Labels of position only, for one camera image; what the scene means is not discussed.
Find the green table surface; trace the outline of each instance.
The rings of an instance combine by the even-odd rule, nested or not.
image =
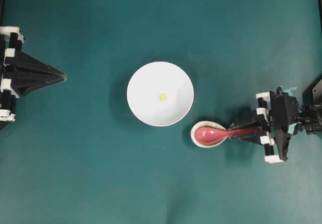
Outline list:
[[[255,93],[303,91],[322,72],[317,0],[7,0],[23,51],[68,75],[21,98],[0,132],[0,223],[321,223],[321,137],[298,134],[289,161],[255,144],[190,140],[228,126]],[[169,127],[137,120],[131,75],[152,61],[195,90]]]

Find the cable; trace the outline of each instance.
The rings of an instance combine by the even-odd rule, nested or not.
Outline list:
[[[297,106],[298,106],[298,109],[300,109],[301,110],[301,112],[303,111],[302,110],[302,108],[300,107],[300,104],[299,104],[299,102],[297,101]]]

